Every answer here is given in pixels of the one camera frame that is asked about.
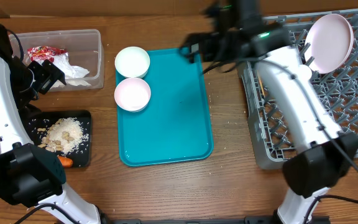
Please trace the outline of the red snack wrapper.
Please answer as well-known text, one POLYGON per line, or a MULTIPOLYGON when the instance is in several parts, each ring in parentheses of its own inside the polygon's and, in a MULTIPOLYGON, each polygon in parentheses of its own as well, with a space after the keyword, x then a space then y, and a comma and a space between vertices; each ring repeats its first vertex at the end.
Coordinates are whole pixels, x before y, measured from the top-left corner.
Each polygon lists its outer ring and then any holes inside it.
POLYGON ((65 49, 42 45, 27 49, 27 53, 31 61, 49 60, 50 62, 54 62, 55 56, 65 54, 67 51, 65 49))

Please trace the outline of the white napkin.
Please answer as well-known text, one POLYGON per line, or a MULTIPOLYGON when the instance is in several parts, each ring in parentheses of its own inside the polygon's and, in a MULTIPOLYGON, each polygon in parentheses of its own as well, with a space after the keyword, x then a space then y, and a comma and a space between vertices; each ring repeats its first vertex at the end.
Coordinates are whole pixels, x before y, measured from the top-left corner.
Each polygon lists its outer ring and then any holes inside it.
POLYGON ((68 52, 53 56, 50 61, 65 74, 66 84, 73 86, 91 86, 82 80, 89 70, 76 65, 70 65, 68 52))

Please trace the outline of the wooden chopstick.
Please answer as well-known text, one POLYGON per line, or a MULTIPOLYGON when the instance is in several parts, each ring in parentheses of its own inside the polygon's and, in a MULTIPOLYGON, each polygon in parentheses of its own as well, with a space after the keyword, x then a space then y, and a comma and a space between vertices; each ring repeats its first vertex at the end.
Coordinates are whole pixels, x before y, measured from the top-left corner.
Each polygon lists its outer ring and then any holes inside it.
POLYGON ((259 87, 260 87, 261 97, 264 99, 265 98, 264 86, 263 86, 262 79, 261 79, 258 71, 257 71, 257 78, 258 78, 258 83, 259 83, 259 87))

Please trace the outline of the white round plate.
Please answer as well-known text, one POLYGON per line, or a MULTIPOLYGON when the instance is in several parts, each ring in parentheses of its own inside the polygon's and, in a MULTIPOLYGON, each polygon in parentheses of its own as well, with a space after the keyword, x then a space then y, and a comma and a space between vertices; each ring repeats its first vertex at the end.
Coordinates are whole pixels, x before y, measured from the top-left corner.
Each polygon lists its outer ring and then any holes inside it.
POLYGON ((312 71, 330 73, 349 57, 354 42, 352 26, 339 14, 319 18, 308 31, 305 43, 305 60, 312 71))

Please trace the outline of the pink bowl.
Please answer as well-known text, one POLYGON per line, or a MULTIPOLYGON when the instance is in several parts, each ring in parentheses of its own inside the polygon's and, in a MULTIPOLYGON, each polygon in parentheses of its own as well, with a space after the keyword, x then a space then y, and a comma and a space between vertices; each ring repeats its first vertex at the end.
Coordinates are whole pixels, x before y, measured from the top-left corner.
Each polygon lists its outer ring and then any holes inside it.
POLYGON ((149 103, 151 89, 141 78, 127 78, 121 81, 114 91, 118 107, 129 112, 142 111, 149 103))

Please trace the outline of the white bowl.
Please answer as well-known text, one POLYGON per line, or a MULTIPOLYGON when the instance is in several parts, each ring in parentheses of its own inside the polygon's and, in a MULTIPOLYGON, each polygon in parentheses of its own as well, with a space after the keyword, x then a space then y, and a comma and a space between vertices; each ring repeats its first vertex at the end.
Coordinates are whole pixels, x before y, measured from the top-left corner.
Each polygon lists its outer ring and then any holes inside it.
POLYGON ((150 57, 140 47, 126 47, 116 55, 114 65, 125 78, 144 78, 150 67, 150 57))

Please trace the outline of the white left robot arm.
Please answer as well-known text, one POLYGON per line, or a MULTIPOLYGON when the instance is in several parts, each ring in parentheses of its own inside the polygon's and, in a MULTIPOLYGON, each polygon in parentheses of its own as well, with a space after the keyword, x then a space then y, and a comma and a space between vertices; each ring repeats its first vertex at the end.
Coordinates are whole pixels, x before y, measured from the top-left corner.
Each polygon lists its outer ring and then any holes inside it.
POLYGON ((32 105, 64 73, 52 62, 23 63, 13 54, 12 32, 0 24, 0 199, 40 210, 62 223, 108 223, 109 218, 67 183, 57 155, 34 144, 23 122, 39 109, 32 105))

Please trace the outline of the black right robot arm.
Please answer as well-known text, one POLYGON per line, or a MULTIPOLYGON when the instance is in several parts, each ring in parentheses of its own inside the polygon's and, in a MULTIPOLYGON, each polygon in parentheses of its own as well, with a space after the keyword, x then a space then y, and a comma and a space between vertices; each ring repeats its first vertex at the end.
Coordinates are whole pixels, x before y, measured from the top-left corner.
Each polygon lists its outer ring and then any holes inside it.
POLYGON ((321 104, 289 33, 278 22, 262 20, 257 1, 216 1, 205 12, 210 33, 190 34, 185 57, 196 54, 210 68, 253 62, 275 98, 291 133, 297 155, 283 164, 289 186, 272 223, 310 223, 317 203, 347 174, 358 148, 354 134, 343 133, 321 104))

